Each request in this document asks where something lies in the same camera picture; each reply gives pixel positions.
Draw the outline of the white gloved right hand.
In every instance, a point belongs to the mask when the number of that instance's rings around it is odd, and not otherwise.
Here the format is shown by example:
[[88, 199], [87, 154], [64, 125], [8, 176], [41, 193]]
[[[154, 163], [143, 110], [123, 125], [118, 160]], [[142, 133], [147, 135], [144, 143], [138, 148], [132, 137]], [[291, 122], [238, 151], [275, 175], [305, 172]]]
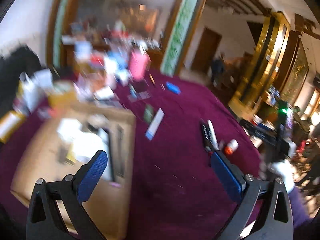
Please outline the white gloved right hand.
[[285, 185], [287, 193], [291, 193], [295, 187], [291, 165], [287, 159], [268, 164], [262, 161], [259, 165], [259, 177], [264, 181], [280, 178]]

